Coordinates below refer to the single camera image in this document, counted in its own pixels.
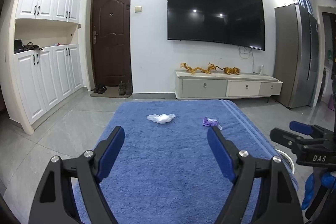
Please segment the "blue gloved right hand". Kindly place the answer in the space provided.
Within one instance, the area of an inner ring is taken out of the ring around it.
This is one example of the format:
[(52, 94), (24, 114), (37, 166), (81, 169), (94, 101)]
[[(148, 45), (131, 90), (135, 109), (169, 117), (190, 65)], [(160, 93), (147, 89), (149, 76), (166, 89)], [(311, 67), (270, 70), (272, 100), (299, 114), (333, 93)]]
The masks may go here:
[(335, 190), (335, 171), (313, 172), (309, 175), (305, 183), (305, 194), (301, 210), (306, 210), (309, 207), (320, 186)]

